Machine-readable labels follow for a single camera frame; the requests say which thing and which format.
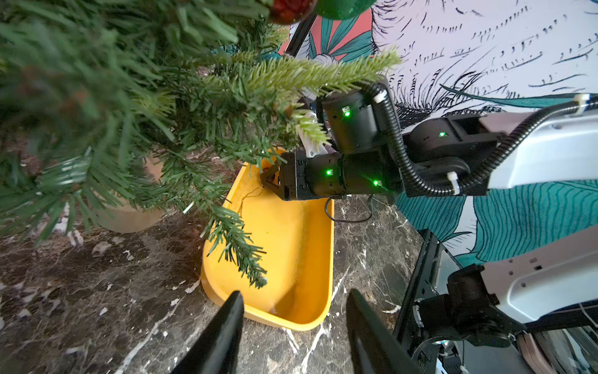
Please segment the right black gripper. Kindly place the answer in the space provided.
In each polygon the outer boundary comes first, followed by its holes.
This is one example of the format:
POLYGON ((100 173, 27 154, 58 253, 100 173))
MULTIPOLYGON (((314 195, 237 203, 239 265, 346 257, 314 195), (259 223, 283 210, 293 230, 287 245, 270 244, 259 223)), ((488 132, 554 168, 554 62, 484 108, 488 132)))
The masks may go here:
POLYGON ((305 151, 284 152, 284 163, 263 168, 262 185, 277 189, 285 201, 323 199, 352 194, 344 173, 344 155, 320 154, 308 158, 305 151))

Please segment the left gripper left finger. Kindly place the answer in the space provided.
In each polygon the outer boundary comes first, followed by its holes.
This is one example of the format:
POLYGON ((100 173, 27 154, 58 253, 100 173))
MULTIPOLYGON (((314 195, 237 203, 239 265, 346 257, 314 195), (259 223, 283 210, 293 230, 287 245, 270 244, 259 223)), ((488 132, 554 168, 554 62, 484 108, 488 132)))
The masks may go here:
POLYGON ((234 291, 171 373, 236 373, 244 300, 234 291))

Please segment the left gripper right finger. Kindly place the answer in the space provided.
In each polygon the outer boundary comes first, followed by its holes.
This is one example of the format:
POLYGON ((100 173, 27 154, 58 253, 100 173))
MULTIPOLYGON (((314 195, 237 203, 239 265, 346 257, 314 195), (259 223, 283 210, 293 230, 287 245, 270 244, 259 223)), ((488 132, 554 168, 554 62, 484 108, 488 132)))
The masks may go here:
POLYGON ((420 372, 355 288, 347 298, 347 331, 355 373, 420 372))

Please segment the red ball ornament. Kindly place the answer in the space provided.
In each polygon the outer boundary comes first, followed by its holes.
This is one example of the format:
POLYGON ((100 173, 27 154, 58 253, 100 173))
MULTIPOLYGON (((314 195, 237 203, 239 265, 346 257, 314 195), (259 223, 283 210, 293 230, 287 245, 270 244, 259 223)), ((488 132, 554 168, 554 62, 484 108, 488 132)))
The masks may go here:
POLYGON ((278 25, 291 25, 308 18, 317 0, 273 0, 269 6, 269 20, 278 25))

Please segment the green glitter ball ornament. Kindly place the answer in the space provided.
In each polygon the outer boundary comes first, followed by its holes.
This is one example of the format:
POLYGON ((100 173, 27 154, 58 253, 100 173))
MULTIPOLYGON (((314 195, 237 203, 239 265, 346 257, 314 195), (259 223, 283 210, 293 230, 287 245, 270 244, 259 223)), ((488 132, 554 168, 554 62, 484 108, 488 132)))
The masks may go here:
POLYGON ((376 0, 318 0, 315 14, 329 20, 348 20, 359 17, 375 3, 376 0))

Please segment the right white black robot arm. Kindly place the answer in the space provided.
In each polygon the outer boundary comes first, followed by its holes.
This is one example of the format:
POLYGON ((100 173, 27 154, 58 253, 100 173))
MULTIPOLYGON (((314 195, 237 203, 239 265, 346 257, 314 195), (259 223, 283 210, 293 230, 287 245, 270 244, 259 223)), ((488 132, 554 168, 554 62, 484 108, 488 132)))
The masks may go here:
MULTIPOLYGON (((323 199, 353 194, 409 197, 484 196, 507 189, 517 167, 516 152, 531 145, 549 124, 586 124, 597 116, 597 99, 574 100, 524 115, 516 124, 493 129, 485 116, 436 118, 408 135, 400 132, 385 81, 335 94, 321 101, 339 150, 309 156, 282 154, 261 175, 262 184, 285 201, 323 199)), ((400 343, 415 352, 427 344, 467 340, 475 346, 503 348, 519 333, 582 327, 597 314, 597 299, 582 284, 597 271, 597 252, 581 240, 595 239, 588 228, 568 237, 565 253, 558 241, 503 261, 472 264, 448 277, 437 294, 426 282, 439 243, 426 235, 407 304, 397 320, 400 343)))

